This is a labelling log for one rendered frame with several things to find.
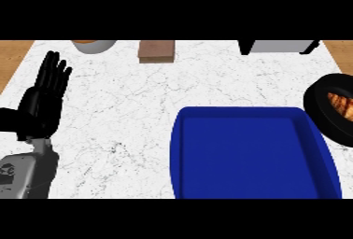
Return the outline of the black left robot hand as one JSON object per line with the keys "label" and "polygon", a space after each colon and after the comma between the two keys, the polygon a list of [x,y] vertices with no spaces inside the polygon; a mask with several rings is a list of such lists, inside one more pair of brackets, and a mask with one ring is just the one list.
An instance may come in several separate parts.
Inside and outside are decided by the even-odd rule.
{"label": "black left robot hand", "polygon": [[16,133],[19,141],[48,139],[54,134],[70,73],[72,68],[66,66],[66,61],[50,50],[17,108],[0,107],[0,132]]}

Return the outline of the blue tray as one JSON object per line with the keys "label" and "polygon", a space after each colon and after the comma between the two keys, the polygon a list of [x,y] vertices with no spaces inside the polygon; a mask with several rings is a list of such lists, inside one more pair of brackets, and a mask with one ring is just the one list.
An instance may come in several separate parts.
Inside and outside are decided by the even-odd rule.
{"label": "blue tray", "polygon": [[187,106],[169,141],[178,199],[339,199],[321,134],[296,107]]}

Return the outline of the black pot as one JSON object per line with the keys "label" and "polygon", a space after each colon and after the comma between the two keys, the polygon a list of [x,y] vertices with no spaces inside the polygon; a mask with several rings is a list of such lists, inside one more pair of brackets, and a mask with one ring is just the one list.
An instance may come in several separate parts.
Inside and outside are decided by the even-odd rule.
{"label": "black pot", "polygon": [[327,74],[311,84],[302,95],[304,111],[323,135],[353,148],[353,121],[347,120],[329,104],[326,94],[353,98],[353,76]]}

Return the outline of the brown croissant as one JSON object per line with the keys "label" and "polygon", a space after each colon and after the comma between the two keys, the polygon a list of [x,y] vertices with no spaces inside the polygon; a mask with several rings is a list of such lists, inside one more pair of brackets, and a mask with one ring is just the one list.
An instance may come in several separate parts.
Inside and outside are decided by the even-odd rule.
{"label": "brown croissant", "polygon": [[336,110],[338,114],[350,121],[353,121],[353,98],[339,96],[329,92],[326,94],[329,104]]}

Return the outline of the grey bowl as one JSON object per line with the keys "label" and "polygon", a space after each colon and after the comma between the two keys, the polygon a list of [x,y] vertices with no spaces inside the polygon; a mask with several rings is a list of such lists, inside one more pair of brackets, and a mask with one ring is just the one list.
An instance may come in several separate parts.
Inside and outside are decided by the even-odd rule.
{"label": "grey bowl", "polygon": [[113,40],[73,41],[76,50],[85,54],[97,54],[113,46]]}

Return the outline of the brown wooden block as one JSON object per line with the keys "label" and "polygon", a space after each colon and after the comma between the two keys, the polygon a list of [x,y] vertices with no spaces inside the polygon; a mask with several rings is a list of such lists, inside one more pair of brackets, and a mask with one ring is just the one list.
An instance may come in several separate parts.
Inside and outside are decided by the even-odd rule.
{"label": "brown wooden block", "polygon": [[140,63],[171,63],[175,58],[175,41],[141,40],[137,58]]}

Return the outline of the grey appliance with black legs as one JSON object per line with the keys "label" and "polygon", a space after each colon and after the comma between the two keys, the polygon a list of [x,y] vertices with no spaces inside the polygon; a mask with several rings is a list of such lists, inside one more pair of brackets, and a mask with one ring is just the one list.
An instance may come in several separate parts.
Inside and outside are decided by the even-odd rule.
{"label": "grey appliance with black legs", "polygon": [[239,53],[296,52],[308,54],[319,46],[319,40],[240,40]]}

